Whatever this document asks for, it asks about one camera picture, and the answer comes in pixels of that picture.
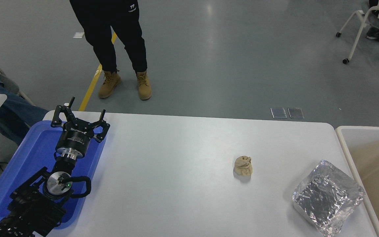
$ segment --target sneaker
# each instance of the sneaker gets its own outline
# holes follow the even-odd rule
[[[99,98],[104,99],[109,97],[117,85],[119,85],[122,80],[119,74],[116,72],[105,72],[105,81],[99,89]]]
[[[147,71],[137,72],[138,95],[141,100],[148,100],[152,96],[152,87],[150,86]]]
[[[378,39],[379,38],[379,36],[372,36],[372,35],[366,35],[366,37],[368,38],[368,39],[371,39],[371,40],[376,40],[376,39]]]

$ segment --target black pants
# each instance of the black pants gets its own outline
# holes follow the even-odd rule
[[[111,27],[125,45],[134,71],[147,70],[146,46],[141,36],[137,0],[69,0],[84,29],[87,42],[102,65],[102,70],[117,70]]]

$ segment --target blue jeans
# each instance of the blue jeans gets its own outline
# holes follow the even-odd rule
[[[7,99],[0,107],[0,133],[20,145],[29,131],[29,126],[43,119],[48,112],[33,106],[3,87],[0,82],[0,94],[6,94]]]

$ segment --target yellow floor line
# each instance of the yellow floor line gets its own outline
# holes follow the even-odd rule
[[[114,33],[112,35],[112,43],[114,43],[115,40],[116,40],[116,34]],[[101,72],[102,72],[102,65],[99,64],[99,66],[97,67],[97,70],[93,76],[93,80],[91,80],[90,86],[87,89],[86,95],[84,96],[84,99],[81,102],[80,107],[78,108],[78,111],[84,111],[86,109],[87,103],[90,99],[90,96],[93,93],[93,90],[94,90],[94,87],[96,86],[97,81],[99,80],[99,76],[100,76]]]

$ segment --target white bin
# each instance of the white bin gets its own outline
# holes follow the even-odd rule
[[[336,129],[353,177],[367,197],[367,212],[379,236],[379,127],[340,126]]]

